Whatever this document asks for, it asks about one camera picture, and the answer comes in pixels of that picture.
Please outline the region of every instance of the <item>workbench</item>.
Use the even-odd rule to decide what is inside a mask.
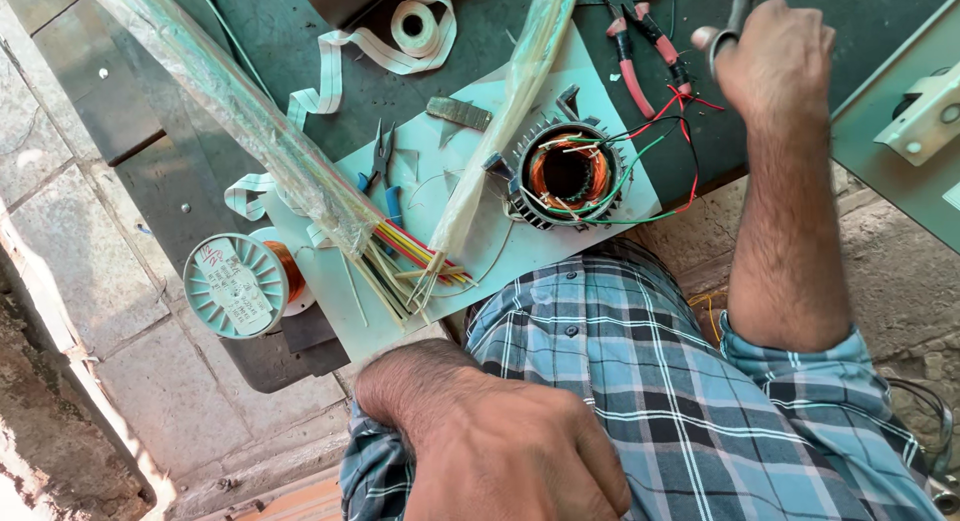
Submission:
[[[176,0],[227,51],[232,47],[204,0]],[[383,0],[361,21],[381,39],[389,40],[389,22],[402,0]],[[342,109],[307,117],[305,133],[331,158],[342,159],[366,145],[378,121],[407,122],[426,108],[433,96],[450,95],[508,61],[514,49],[510,35],[520,35],[530,0],[452,0],[459,34],[446,64],[435,71],[397,76],[361,58],[353,45],[343,49]],[[649,0],[664,31],[670,28],[670,0]],[[794,7],[824,11],[837,29],[831,109],[838,107],[946,0],[787,0]],[[150,230],[178,271],[202,239],[218,233],[246,233],[269,219],[246,221],[223,203],[223,190],[250,172],[263,172],[137,42],[92,0],[78,0],[56,16],[10,0],[21,22],[35,16],[30,33],[50,63],[103,156],[117,174]],[[216,0],[239,43],[264,80],[280,110],[291,93],[318,88],[320,53],[317,37],[327,26],[306,0]],[[726,105],[710,79],[704,57],[690,47],[690,34],[701,25],[726,23],[731,0],[677,0],[674,44],[699,79],[700,97]],[[619,74],[613,42],[606,37],[608,10],[581,6],[573,19],[587,52],[622,120],[642,122]],[[640,84],[654,107],[663,106],[672,92],[666,87],[668,69],[654,49],[630,28]],[[77,62],[86,62],[82,68]],[[110,68],[109,87],[100,84],[97,69]],[[700,153],[699,193],[705,194],[747,172],[745,129],[733,110],[715,112],[699,107],[687,112],[692,137]],[[641,136],[636,146],[647,144]],[[693,178],[689,147],[679,134],[642,159],[663,208],[686,201]],[[256,362],[272,349],[225,341],[235,361]],[[308,369],[302,370],[306,376]],[[298,380],[293,373],[266,388],[282,388]]]

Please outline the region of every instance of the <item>shirt sleeve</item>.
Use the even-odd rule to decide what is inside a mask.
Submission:
[[[895,518],[941,519],[930,500],[920,445],[890,404],[890,385],[874,370],[856,326],[837,346],[819,353],[762,348],[721,319],[721,354],[750,377],[821,452],[868,510],[886,506]]]
[[[378,424],[354,402],[350,444],[340,465],[343,519],[401,518],[413,483],[414,462],[401,433]]]

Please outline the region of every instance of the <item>plaid shirt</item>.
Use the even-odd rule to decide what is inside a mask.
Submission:
[[[859,331],[798,354],[721,325],[718,352],[661,262],[616,238],[504,287],[467,350],[593,405],[632,490],[624,519],[942,519]],[[400,434],[356,404],[350,432],[344,519],[402,518],[415,466]]]

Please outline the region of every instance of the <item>man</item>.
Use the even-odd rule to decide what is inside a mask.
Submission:
[[[716,61],[750,155],[719,352],[664,266],[623,240],[524,275],[479,309],[465,351],[416,343],[360,374],[345,518],[940,518],[851,323],[835,35],[772,0]]]

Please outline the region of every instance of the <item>copper winding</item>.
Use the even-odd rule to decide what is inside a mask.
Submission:
[[[263,245],[266,245],[280,259],[283,271],[287,274],[287,283],[290,285],[290,297],[287,298],[289,304],[304,293],[304,289],[306,289],[304,274],[297,268],[294,256],[290,254],[290,250],[282,242],[268,240],[264,241]]]
[[[606,156],[604,156],[603,151],[599,148],[587,148],[563,154],[567,156],[578,156],[582,158],[585,163],[590,163],[588,183],[580,196],[574,200],[570,200],[571,197],[565,200],[554,195],[546,188],[546,177],[544,173],[547,159],[550,157],[547,154],[553,150],[563,151],[564,149],[583,147],[584,144],[582,142],[562,140],[579,136],[580,134],[575,133],[557,134],[544,141],[545,144],[550,143],[549,145],[546,147],[538,147],[534,152],[534,159],[530,165],[530,188],[533,193],[538,198],[541,198],[543,203],[550,208],[565,209],[566,207],[570,208],[570,210],[578,210],[587,206],[588,203],[599,200],[606,195],[607,182],[610,179],[610,168],[607,165]]]

